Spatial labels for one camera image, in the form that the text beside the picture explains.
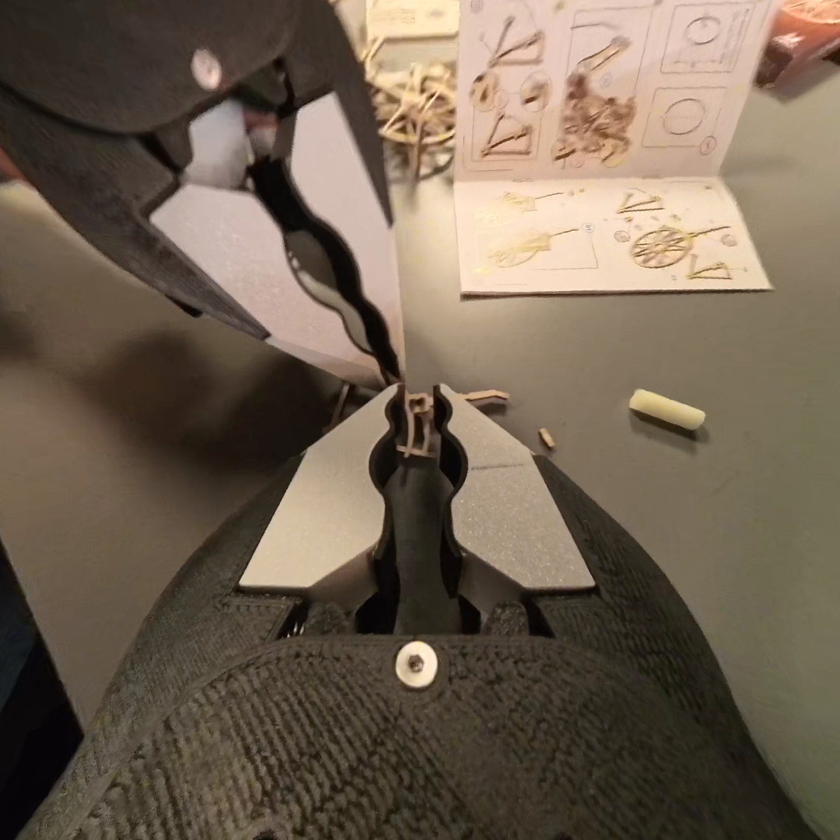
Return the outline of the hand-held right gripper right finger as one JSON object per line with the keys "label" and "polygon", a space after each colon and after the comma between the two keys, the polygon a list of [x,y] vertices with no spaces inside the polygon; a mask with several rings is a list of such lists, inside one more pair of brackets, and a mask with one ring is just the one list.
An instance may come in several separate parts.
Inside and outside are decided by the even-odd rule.
{"label": "hand-held right gripper right finger", "polygon": [[455,593],[488,617],[500,604],[594,592],[531,449],[448,385],[435,387],[434,401],[440,466],[453,490],[444,533]]}

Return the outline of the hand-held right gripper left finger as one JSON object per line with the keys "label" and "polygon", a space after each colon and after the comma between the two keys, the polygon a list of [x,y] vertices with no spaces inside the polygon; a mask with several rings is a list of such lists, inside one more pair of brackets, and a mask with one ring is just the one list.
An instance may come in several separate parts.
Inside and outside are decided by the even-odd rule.
{"label": "hand-held right gripper left finger", "polygon": [[377,590],[390,532],[385,488],[397,468],[403,396],[391,385],[309,447],[238,581],[246,593],[297,595],[344,610]]}

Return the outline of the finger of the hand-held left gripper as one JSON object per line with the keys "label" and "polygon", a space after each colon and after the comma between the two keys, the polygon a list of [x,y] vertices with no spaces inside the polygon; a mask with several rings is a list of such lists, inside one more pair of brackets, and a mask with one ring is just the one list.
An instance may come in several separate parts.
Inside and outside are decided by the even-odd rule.
{"label": "finger of the hand-held left gripper", "polygon": [[[349,114],[375,189],[393,222],[385,155],[366,111]],[[151,214],[156,232],[255,321],[273,347],[341,380],[365,373],[319,349],[349,350],[330,315],[291,276],[279,222],[296,220],[290,189],[274,163],[278,117],[249,108],[212,108],[189,127],[193,157],[175,192]]]}
{"label": "finger of the hand-held left gripper", "polygon": [[336,321],[349,350],[319,349],[366,372],[359,384],[404,379],[405,340],[396,237],[336,92],[280,120],[274,148],[296,220],[284,220],[292,278]]}

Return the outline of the wooden bow-shaped model part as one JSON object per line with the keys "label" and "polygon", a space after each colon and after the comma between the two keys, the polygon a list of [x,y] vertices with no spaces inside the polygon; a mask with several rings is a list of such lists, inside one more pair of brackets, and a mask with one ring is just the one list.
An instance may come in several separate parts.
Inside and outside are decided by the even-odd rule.
{"label": "wooden bow-shaped model part", "polygon": [[[504,392],[497,388],[491,388],[473,392],[463,392],[458,394],[467,403],[484,404],[484,403],[500,403],[509,402],[510,393]],[[332,414],[328,424],[322,428],[322,432],[327,434],[333,431],[336,426],[343,421],[345,409],[349,403],[356,396],[365,397],[373,396],[373,391],[369,388],[363,388],[359,385],[354,385],[349,382],[342,384],[338,397],[332,409]],[[401,407],[405,417],[405,442],[398,444],[395,448],[404,458],[409,457],[430,457],[432,453],[432,421],[434,418],[434,397],[427,392],[418,393],[404,393],[401,398]]]}

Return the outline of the pile of wooden model parts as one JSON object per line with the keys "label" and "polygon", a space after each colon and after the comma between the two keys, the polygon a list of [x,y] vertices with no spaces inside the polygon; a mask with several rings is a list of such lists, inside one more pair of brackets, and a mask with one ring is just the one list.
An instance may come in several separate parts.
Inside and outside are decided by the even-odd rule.
{"label": "pile of wooden model parts", "polygon": [[368,38],[357,57],[386,165],[417,184],[444,172],[454,158],[456,63],[435,59],[389,70],[380,62],[386,43],[383,36]]}

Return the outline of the wooden parts sheet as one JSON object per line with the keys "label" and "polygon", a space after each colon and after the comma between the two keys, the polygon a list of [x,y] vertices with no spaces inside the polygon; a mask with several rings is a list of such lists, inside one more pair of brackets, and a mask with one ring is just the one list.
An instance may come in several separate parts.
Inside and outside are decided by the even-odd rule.
{"label": "wooden parts sheet", "polygon": [[366,1],[369,39],[439,39],[457,36],[459,1]]}

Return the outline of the pale wax cylinder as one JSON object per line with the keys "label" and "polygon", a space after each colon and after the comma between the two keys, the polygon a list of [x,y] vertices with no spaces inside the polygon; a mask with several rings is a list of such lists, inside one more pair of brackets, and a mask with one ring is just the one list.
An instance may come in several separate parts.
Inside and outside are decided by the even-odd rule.
{"label": "pale wax cylinder", "polygon": [[644,389],[636,389],[629,399],[628,408],[631,412],[687,432],[698,431],[707,418],[699,408]]}

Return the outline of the brown cardboard box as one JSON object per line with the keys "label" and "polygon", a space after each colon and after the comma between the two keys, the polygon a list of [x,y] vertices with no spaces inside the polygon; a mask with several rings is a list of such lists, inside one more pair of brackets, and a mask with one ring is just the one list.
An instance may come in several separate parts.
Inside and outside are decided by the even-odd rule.
{"label": "brown cardboard box", "polygon": [[759,89],[783,86],[822,60],[838,62],[839,2],[784,1],[759,63]]}

